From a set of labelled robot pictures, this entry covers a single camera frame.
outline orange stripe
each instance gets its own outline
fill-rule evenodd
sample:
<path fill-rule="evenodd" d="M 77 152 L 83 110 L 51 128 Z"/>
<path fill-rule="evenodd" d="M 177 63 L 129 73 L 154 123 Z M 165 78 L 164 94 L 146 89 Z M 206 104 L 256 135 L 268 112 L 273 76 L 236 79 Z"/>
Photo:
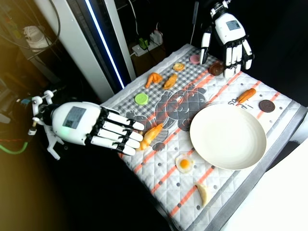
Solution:
<path fill-rule="evenodd" d="M 270 99 L 270 101 L 274 101 L 278 96 L 280 95 L 280 92 L 276 92 L 276 94 L 274 94 L 274 96 Z M 257 115 L 257 119 L 260 119 L 260 117 L 263 115 L 263 111 L 261 111 L 258 115 Z"/>
<path fill-rule="evenodd" d="M 198 183 L 202 184 L 202 182 L 211 174 L 211 172 L 213 171 L 213 168 L 210 168 L 208 171 L 206 171 L 206 173 L 198 180 Z M 186 201 L 188 201 L 188 199 L 190 198 L 190 196 L 194 193 L 194 191 L 196 191 L 197 186 L 193 186 L 187 193 L 186 195 L 183 197 L 183 199 L 180 201 L 180 205 L 185 204 Z M 176 214 L 176 212 L 178 211 L 179 207 L 175 206 L 174 209 L 170 212 L 170 216 L 174 216 Z"/>
<path fill-rule="evenodd" d="M 189 152 L 187 152 L 187 155 L 191 155 L 194 152 L 194 148 L 190 149 Z M 167 180 L 167 178 L 174 172 L 174 170 L 177 169 L 177 167 L 174 165 L 167 174 L 165 174 L 160 181 L 164 182 L 165 180 Z M 158 188 L 160 187 L 160 184 L 157 183 L 154 188 L 151 190 L 151 193 L 153 194 Z"/>
<path fill-rule="evenodd" d="M 187 88 L 190 84 L 194 84 L 195 82 L 197 82 L 198 80 L 200 80 L 203 76 L 205 76 L 205 74 L 208 73 L 208 70 L 205 70 L 204 72 L 202 72 L 200 75 L 198 75 L 198 77 L 196 79 L 194 79 L 193 81 L 189 82 L 184 88 L 182 88 L 181 90 L 185 90 L 185 88 Z M 167 102 L 165 104 L 163 104 L 159 109 L 157 109 L 157 111 L 161 111 L 165 106 L 166 106 Z M 147 121 L 151 121 L 152 119 L 155 118 L 155 112 L 152 113 L 148 118 Z"/>
<path fill-rule="evenodd" d="M 261 83 L 261 81 L 260 80 L 258 80 L 258 82 L 257 83 L 255 83 L 251 88 L 256 88 L 259 84 Z"/>
<path fill-rule="evenodd" d="M 211 81 L 213 78 L 214 78 L 213 75 L 208 75 L 204 80 L 202 80 L 200 83 L 198 83 L 198 85 L 197 85 L 195 88 L 204 86 L 204 85 L 207 84 L 209 81 Z M 180 128 L 176 129 L 176 130 L 175 130 L 175 131 L 163 142 L 163 144 L 166 145 L 176 134 L 179 133 L 180 130 L 181 130 Z M 150 154 L 148 154 L 148 155 L 146 156 L 146 158 L 143 160 L 143 164 L 145 164 L 146 162 L 148 162 L 148 160 L 151 159 L 152 156 L 154 156 L 156 153 L 157 153 L 157 151 L 152 151 Z M 142 164 L 139 164 L 139 165 L 134 169 L 134 172 L 137 173 L 141 168 L 142 168 Z"/>
<path fill-rule="evenodd" d="M 239 73 L 237 73 L 232 79 L 230 79 L 226 85 L 224 85 L 219 92 L 208 102 L 209 104 L 212 103 L 227 87 L 229 84 L 231 84 L 234 80 L 237 79 L 238 76 L 240 76 L 242 72 L 240 71 Z"/>

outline white robotic hand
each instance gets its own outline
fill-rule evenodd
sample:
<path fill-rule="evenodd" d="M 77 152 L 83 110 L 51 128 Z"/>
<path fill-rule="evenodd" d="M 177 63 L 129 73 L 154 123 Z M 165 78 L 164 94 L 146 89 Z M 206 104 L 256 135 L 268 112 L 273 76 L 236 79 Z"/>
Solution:
<path fill-rule="evenodd" d="M 89 102 L 70 102 L 51 112 L 52 130 L 64 141 L 105 148 L 134 155 L 143 136 L 133 130 L 144 125 L 127 119 L 115 110 Z"/>
<path fill-rule="evenodd" d="M 246 33 L 242 24 L 232 15 L 226 12 L 226 1 L 217 3 L 211 10 L 214 20 L 215 35 L 218 42 L 224 47 L 225 77 L 232 77 L 241 71 L 241 65 L 249 69 L 254 58 L 251 48 L 246 40 Z M 209 27 L 203 35 L 201 43 L 200 63 L 207 59 L 207 51 L 211 39 L 212 28 Z"/>

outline cartoon bear illustration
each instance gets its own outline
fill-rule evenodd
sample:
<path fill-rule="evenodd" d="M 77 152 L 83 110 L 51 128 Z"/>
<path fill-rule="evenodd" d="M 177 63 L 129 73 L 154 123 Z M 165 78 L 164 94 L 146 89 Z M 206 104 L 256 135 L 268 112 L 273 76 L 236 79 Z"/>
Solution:
<path fill-rule="evenodd" d="M 193 117 L 206 107 L 207 102 L 204 94 L 205 89 L 194 88 L 194 84 L 190 84 L 187 88 L 174 94 L 170 91 L 165 91 L 161 95 L 160 101 L 156 104 L 154 121 L 149 121 L 143 115 L 136 115 L 134 111 L 127 112 L 126 117 L 144 124 L 144 131 L 163 123 L 162 131 L 151 143 L 153 150 L 162 150 L 165 147 L 163 142 L 168 137 L 168 129 L 174 123 L 177 122 L 181 130 L 189 131 Z"/>

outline led light strip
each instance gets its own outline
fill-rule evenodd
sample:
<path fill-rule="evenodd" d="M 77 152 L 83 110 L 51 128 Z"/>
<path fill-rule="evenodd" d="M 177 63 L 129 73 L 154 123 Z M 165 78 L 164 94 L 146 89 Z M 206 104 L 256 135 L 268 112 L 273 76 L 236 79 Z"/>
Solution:
<path fill-rule="evenodd" d="M 89 11 L 90 11 L 90 14 L 91 14 L 91 17 L 92 17 L 92 19 L 93 19 L 93 21 L 94 21 L 94 24 L 95 24 L 95 26 L 96 26 L 96 29 L 97 29 L 97 31 L 98 31 L 98 33 L 99 33 L 99 35 L 100 35 L 100 37 L 101 37 L 101 40 L 102 40 L 102 42 L 103 42 L 103 44 L 104 44 L 104 47 L 106 48 L 106 51 L 107 51 L 107 54 L 108 54 L 109 59 L 110 59 L 110 61 L 111 61 L 111 64 L 112 64 L 112 66 L 114 67 L 116 76 L 117 76 L 117 78 L 118 78 L 119 81 L 120 81 L 121 87 L 124 89 L 124 84 L 123 84 L 122 79 L 121 79 L 121 77 L 120 77 L 120 74 L 119 74 L 119 72 L 118 72 L 118 70 L 117 70 L 117 68 L 116 68 L 114 59 L 113 59 L 112 56 L 111 56 L 111 53 L 110 53 L 110 51 L 109 51 L 109 48 L 108 48 L 107 43 L 106 43 L 106 41 L 105 41 L 105 38 L 104 38 L 104 36 L 103 36 L 102 30 L 101 30 L 101 28 L 100 28 L 100 25 L 99 25 L 98 22 L 97 22 L 97 19 L 96 19 L 96 16 L 95 16 L 95 14 L 94 14 L 94 11 L 93 11 L 93 9 L 92 9 L 92 6 L 91 6 L 89 0 L 85 0 L 85 2 L 86 2 L 87 7 L 88 7 L 88 9 L 89 9 Z"/>

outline checkered pattern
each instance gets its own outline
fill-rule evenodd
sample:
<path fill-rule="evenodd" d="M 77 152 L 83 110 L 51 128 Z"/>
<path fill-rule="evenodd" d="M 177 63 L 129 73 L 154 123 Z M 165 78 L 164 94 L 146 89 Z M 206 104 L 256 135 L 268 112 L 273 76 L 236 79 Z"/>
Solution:
<path fill-rule="evenodd" d="M 138 77 L 129 84 L 123 91 L 108 100 L 103 106 L 117 109 L 125 115 L 128 111 L 134 111 L 136 115 L 150 116 L 155 111 L 157 102 L 164 94 L 162 84 L 152 84 L 149 89 L 144 84 L 151 72 L 161 74 L 164 81 L 175 73 L 172 69 L 174 63 L 184 63 L 185 70 L 178 74 L 178 81 L 172 88 L 172 92 L 184 88 L 188 83 L 194 81 L 197 76 L 204 73 L 208 67 L 216 61 L 209 56 L 206 65 L 194 65 L 189 62 L 189 57 L 198 54 L 199 51 L 185 45 L 179 51 L 166 58 L 157 67 Z M 195 82 L 198 87 L 205 89 L 203 96 L 207 101 L 215 99 L 212 104 L 224 103 L 234 104 L 234 100 L 245 90 L 253 87 L 257 80 L 245 73 L 237 77 L 226 79 L 223 75 L 204 82 L 205 74 Z M 246 101 L 242 108 L 246 109 L 253 116 L 258 117 L 260 109 L 258 103 L 263 99 L 271 99 L 275 95 L 274 103 L 276 109 L 272 113 L 265 113 L 260 116 L 259 121 L 267 133 L 268 149 L 274 144 L 279 135 L 283 132 L 293 115 L 297 112 L 300 104 L 263 83 L 256 86 L 257 94 Z M 149 95 L 149 102 L 145 106 L 136 105 L 134 96 L 144 92 Z M 151 148 L 145 151 L 138 151 L 134 156 L 124 156 L 123 160 L 127 166 L 136 173 L 137 177 L 153 193 L 153 196 L 161 204 L 162 208 L 172 214 L 174 223 L 180 230 L 203 231 L 211 223 L 217 213 L 223 208 L 234 192 L 241 186 L 242 182 L 249 176 L 255 166 L 242 171 L 231 171 L 215 168 L 204 179 L 203 184 L 208 188 L 210 202 L 201 207 L 202 199 L 197 190 L 193 189 L 194 183 L 204 177 L 205 173 L 211 170 L 211 165 L 202 159 L 198 153 L 193 152 L 195 160 L 193 171 L 182 174 L 176 168 L 175 158 L 180 154 L 190 152 L 193 145 L 190 141 L 188 131 L 179 130 L 178 124 L 174 123 L 168 129 L 168 142 L 163 150 L 155 152 Z"/>

